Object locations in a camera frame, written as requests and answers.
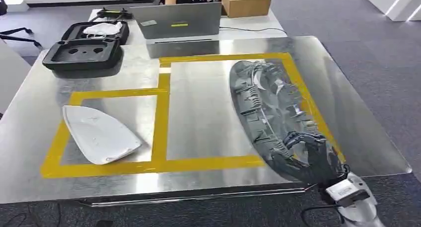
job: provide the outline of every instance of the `wire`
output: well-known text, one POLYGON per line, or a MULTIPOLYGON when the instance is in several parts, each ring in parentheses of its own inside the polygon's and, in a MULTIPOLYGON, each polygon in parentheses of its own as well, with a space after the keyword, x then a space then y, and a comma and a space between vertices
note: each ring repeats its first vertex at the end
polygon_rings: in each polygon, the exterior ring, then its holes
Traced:
POLYGON ((348 164, 344 164, 344 169, 346 174, 351 172, 351 167, 348 164))
POLYGON ((26 217, 27 217, 26 216, 26 213, 19 213, 19 214, 13 216, 12 218, 10 218, 10 220, 8 220, 6 222, 6 224, 2 225, 2 227, 9 226, 9 224, 12 222, 12 220, 14 220, 15 218, 17 218, 18 216, 23 216, 23 220, 16 227, 21 226, 23 224, 23 222, 25 222, 25 220, 26 220, 26 217))
POLYGON ((243 28, 236 28, 236 27, 219 27, 220 29, 222 28, 227 28, 227 29, 234 29, 234 30, 241 30, 241 31, 250 31, 250 32, 261 32, 261 31, 265 31, 265 30, 278 30, 278 31, 282 31, 286 34, 285 30, 280 29, 280 28, 264 28, 264 29, 260 29, 260 30, 252 30, 252 29, 243 29, 243 28))
POLYGON ((100 17, 100 15, 97 15, 96 17, 94 17, 93 19, 91 19, 91 20, 89 20, 89 22, 93 22, 93 21, 95 21, 97 18, 99 18, 100 17))
POLYGON ((311 210, 318 210, 318 209, 328 209, 328 208, 335 208, 335 207, 340 207, 340 205, 326 205, 326 206, 313 206, 313 207, 309 207, 309 208, 305 208, 304 210, 301 211, 301 220, 303 221, 303 223, 305 224, 305 226, 307 227, 311 227, 308 222, 305 219, 305 213, 307 211, 311 211, 311 210))
POLYGON ((39 224, 39 222, 38 222, 38 216, 32 213, 31 208, 29 207, 29 204, 28 204, 28 205, 26 205, 26 207, 28 208, 28 213, 29 213, 29 215, 31 216, 31 219, 32 219, 32 221, 34 222, 34 224, 35 224, 37 227, 41 227, 41 225, 40 225, 40 224, 39 224))
POLYGON ((59 227, 60 226, 60 224, 61 224, 61 222, 62 222, 62 209, 60 208, 60 203, 59 202, 57 202, 57 214, 59 215, 58 216, 58 221, 57 221, 57 227, 59 227))
POLYGON ((117 24, 117 22, 118 22, 118 20, 120 20, 122 17, 124 16, 124 14, 120 14, 120 16, 118 16, 117 18, 116 18, 116 20, 114 20, 114 24, 117 24))

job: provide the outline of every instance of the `white desk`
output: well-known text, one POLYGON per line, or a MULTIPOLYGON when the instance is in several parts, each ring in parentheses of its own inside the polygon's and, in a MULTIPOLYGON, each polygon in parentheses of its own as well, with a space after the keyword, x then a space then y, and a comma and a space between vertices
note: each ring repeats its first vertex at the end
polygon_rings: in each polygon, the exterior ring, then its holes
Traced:
POLYGON ((0 68, 0 113, 4 113, 31 66, 0 39, 0 68))
MULTIPOLYGON (((89 20, 96 17, 96 13, 100 9, 92 10, 89 20)), ((106 21, 105 18, 99 18, 96 21, 106 21)), ((191 41, 191 40, 239 40, 239 39, 252 39, 252 38, 273 38, 273 37, 286 37, 287 35, 279 30, 265 30, 261 32, 253 31, 240 31, 233 29, 221 29, 219 34, 212 36, 195 36, 195 37, 177 37, 177 38, 163 38, 163 39, 150 39, 144 38, 138 23, 133 19, 127 21, 129 24, 130 35, 126 44, 152 44, 159 42, 177 42, 177 41, 191 41)), ((282 29, 275 15, 269 10, 267 16, 257 17, 241 17, 241 18, 228 18, 221 17, 221 27, 235 27, 241 29, 260 30, 265 28, 278 28, 282 29)))

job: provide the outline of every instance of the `cardboard box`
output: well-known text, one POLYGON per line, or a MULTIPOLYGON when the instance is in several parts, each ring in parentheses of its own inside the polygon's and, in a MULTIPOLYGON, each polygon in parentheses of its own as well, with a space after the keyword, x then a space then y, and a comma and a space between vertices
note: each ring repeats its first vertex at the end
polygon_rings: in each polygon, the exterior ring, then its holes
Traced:
POLYGON ((228 17, 268 15, 271 0, 222 0, 228 17))

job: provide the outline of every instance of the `gray carpet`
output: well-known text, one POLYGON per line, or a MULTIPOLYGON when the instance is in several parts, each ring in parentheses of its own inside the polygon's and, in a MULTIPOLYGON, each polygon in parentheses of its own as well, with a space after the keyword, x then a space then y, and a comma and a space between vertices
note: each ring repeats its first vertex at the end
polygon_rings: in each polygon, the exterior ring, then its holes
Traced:
POLYGON ((30 65, 33 65, 37 60, 38 56, 22 56, 22 58, 30 65))
POLYGON ((392 22, 367 0, 274 0, 290 36, 314 35, 421 172, 421 21, 392 22))
MULTIPOLYGON (((71 24, 87 19, 91 8, 38 8, 25 19, 8 15, 16 25, 35 28, 44 46, 54 43, 71 24), (50 14, 56 22, 36 24, 50 14)), ((315 35, 327 47, 344 74, 373 111, 414 168, 415 175, 368 178, 386 226, 421 226, 421 22, 395 23, 367 0, 273 0, 272 10, 290 36, 315 35)), ((0 30, 4 28, 0 17, 0 30)), ((32 48, 13 46, 23 56, 32 48)), ((88 209, 62 203, 60 226, 93 226, 112 220, 113 226, 303 226, 299 211, 322 204, 315 191, 304 195, 266 196, 216 201, 180 202, 124 208, 88 209)), ((42 226, 58 221, 54 203, 31 204, 42 226)), ((0 226, 25 204, 0 205, 0 226)), ((329 212, 310 215, 314 226, 337 226, 329 212)), ((29 218, 22 226, 36 226, 29 218)))

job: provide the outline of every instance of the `white plastic part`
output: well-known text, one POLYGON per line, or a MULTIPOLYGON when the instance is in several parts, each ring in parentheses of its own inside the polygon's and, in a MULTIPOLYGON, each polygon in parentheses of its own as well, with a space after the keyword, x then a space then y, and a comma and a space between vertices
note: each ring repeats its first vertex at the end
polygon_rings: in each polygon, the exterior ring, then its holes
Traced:
POLYGON ((263 88, 262 84, 260 83, 261 76, 262 76, 262 70, 256 71, 253 77, 253 83, 256 84, 259 89, 266 90, 265 88, 263 88))
POLYGON ((117 22, 117 24, 111 23, 98 23, 93 26, 87 27, 83 30, 84 34, 92 34, 92 35, 114 35, 120 32, 120 29, 123 25, 121 22, 117 22))
POLYGON ((84 106, 63 106, 63 118, 80 151, 93 164, 125 157, 142 145, 117 119, 84 106))

